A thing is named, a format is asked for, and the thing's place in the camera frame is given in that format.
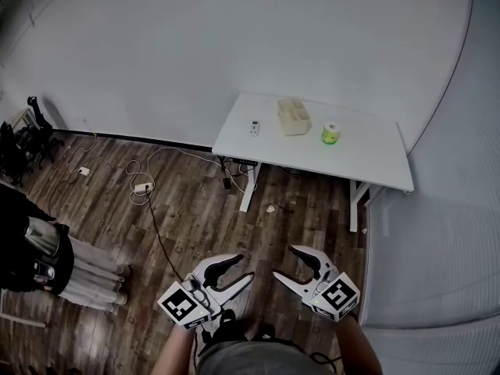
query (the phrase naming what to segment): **white panel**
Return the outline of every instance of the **white panel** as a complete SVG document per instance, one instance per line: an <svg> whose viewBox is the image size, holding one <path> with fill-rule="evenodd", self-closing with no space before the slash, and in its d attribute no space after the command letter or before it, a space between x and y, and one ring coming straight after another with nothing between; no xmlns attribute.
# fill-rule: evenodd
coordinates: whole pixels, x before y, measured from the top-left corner
<svg viewBox="0 0 500 375"><path fill-rule="evenodd" d="M95 131L199 145L213 144L239 92L296 95L393 120L408 148L448 83L469 4L54 0L4 57L5 87L19 106L49 97L71 129L86 118Z"/></svg>
<svg viewBox="0 0 500 375"><path fill-rule="evenodd" d="M416 191L370 206L365 323L439 326L500 311L500 0L474 0L450 87L410 155Z"/></svg>
<svg viewBox="0 0 500 375"><path fill-rule="evenodd" d="M363 330L384 375L491 375L500 360L500 316L457 327Z"/></svg>

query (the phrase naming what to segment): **wooden floor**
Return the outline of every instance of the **wooden floor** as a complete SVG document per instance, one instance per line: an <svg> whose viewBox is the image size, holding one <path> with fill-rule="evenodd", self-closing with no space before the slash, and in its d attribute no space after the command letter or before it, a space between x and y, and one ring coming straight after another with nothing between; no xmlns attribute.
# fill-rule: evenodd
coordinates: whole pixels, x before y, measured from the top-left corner
<svg viewBox="0 0 500 375"><path fill-rule="evenodd" d="M91 169L86 178L69 174L69 168L77 149L88 147L93 138L65 139L56 163L46 162L42 171L35 170L23 190L47 211L48 200L61 180L79 177L75 184L64 184L56 192L52 215L69 225L76 238L112 252L118 263L131 263L130 300L115 312L99 312L41 291L9 292L6 313L45 321L48 328L0 320L3 359L17 373L27 373L32 365L39 373L51 366L59 373L75 367L85 374L146 374L173 326L156 304L173 282L173 272L147 206L129 202L131 177L124 169L132 159L145 166L159 146L99 138L74 164ZM208 153L190 152L215 159ZM233 165L231 170L235 173L238 168ZM238 210L242 193L235 187L224 190L215 164L166 149L152 159L151 173L156 180L155 216L181 275L209 255L244 254L245 259L222 281L256 272L252 287L226 306L249 318L248 336L261 324L273 323L279 338L292 339L309 353L339 355L334 324L301 305L297 296L273 279L271 270L310 277L312 272L298 265L287 246L313 246L323 249L362 289L366 236L348 231L346 180L311 173L290 175L279 167L263 166L250 209L242 213ZM245 177L235 180L242 187L245 184ZM270 205L275 208L272 213L266 211ZM359 229L363 229L364 209L360 209L359 221ZM341 364L337 367L343 373Z"/></svg>

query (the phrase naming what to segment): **white cable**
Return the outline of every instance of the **white cable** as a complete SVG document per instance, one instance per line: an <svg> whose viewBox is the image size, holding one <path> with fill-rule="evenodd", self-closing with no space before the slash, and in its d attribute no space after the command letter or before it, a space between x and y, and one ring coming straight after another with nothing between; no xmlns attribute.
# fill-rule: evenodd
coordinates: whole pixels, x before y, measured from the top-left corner
<svg viewBox="0 0 500 375"><path fill-rule="evenodd" d="M141 164L139 164L139 162L135 159L131 160L128 162L128 164L125 166L125 172L127 173L127 175L134 175L132 177L132 179L130 180L130 189L132 190L132 192L130 193L130 196L129 196L129 201L133 204L133 205L144 205L148 202L148 199L144 200L143 202L134 202L132 200L132 196L135 195L137 197L145 197L147 196L149 193L152 193L153 190L155 190L155 187L156 187L156 183L155 183L155 178L151 175L151 173L149 172L149 163L151 162L151 159L153 158L153 156L157 153L157 152L160 152L162 150L165 150L165 149L172 149L172 150L177 150L179 152L181 152L182 154L185 154L185 155L190 155L191 157L196 157L197 159L202 159L203 161L206 161L208 163L214 163L216 164L217 166L219 166L219 168L222 168L222 166L220 165L219 162L217 161L213 161L211 159L205 159L203 157L200 157L199 155L195 155L195 154L191 154L191 153L188 153L188 152L185 152L184 150L181 150L180 148L177 148L177 147L170 147L170 146L165 146L165 147L160 147L158 150L156 150L154 153L152 153L149 157L148 157L148 166L146 168L146 172L141 172ZM129 172L128 171L128 166L131 164L131 163L136 163L137 164L137 171L134 171L134 172ZM238 184L236 183L236 181L234 180L233 176L231 175L231 172L226 169L226 172L229 173L229 178L231 179L231 181L233 182L234 186L236 186L236 188L241 192L241 193L245 193L244 190L242 190ZM137 193L134 189L134 181L135 181L135 178L138 177L138 175L145 175L146 177L149 178L149 180L151 181L151 184L152 184L152 187L151 189L148 189L145 193Z"/></svg>
<svg viewBox="0 0 500 375"><path fill-rule="evenodd" d="M92 146L85 149L83 147L80 147L77 152L75 153L75 155L73 156L73 159L71 161L74 161L75 160L75 157L77 156L77 154L79 152L84 152L84 153L87 153L89 152L90 150L93 149L93 147L95 146L95 144L97 143L97 134L94 134L94 143L92 143ZM78 170L72 170L71 167L73 166L73 164L70 165L70 173L75 173L75 172L78 172L80 170L80 168L78 168Z"/></svg>

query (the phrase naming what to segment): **white pants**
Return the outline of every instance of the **white pants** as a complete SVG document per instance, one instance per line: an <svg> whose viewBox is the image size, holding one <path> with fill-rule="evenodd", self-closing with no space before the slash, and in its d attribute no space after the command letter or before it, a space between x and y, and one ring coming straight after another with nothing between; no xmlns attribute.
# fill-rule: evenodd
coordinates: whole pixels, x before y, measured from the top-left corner
<svg viewBox="0 0 500 375"><path fill-rule="evenodd" d="M117 275L119 266L109 253L70 237L75 255L70 282L59 295L66 300L93 309L113 311L124 279Z"/></svg>

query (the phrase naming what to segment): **chair backrest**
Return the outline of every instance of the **chair backrest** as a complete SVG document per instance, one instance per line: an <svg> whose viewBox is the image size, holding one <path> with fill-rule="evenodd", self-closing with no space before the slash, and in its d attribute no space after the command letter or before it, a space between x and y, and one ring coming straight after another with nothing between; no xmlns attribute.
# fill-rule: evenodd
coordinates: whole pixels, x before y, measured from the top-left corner
<svg viewBox="0 0 500 375"><path fill-rule="evenodd" d="M36 119L38 126L40 128L52 129L52 125L47 122L47 120L44 118L43 114L40 111L40 107L38 106L38 101L36 96L30 96L28 98L28 105L34 111L34 118Z"/></svg>

